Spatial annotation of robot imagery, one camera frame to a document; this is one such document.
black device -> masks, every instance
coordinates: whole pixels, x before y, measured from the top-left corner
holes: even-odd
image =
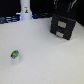
[[[52,16],[50,32],[69,40],[76,23],[76,6],[71,8],[72,0],[72,2],[70,0],[70,2],[61,1],[56,4],[57,8]]]

white background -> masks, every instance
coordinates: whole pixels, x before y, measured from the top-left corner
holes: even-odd
[[[68,41],[50,25],[51,18],[0,24],[0,84],[84,84],[84,28],[76,23]]]

